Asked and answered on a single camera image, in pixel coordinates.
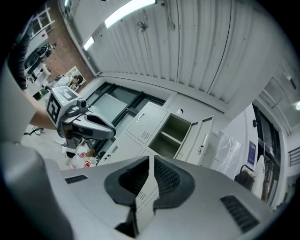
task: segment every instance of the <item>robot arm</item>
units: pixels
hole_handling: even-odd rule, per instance
[[[53,88],[47,102],[47,113],[68,148],[76,149],[82,138],[110,139],[116,134],[113,124],[67,86]]]

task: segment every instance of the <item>fluorescent light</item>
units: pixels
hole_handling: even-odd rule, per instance
[[[83,46],[85,50],[88,50],[88,48],[94,43],[93,37],[90,37],[89,40],[85,43]]]
[[[131,14],[132,12],[154,4],[156,0],[131,0],[124,6],[120,7],[117,11],[111,14],[104,22],[107,28],[115,24],[121,18]]]

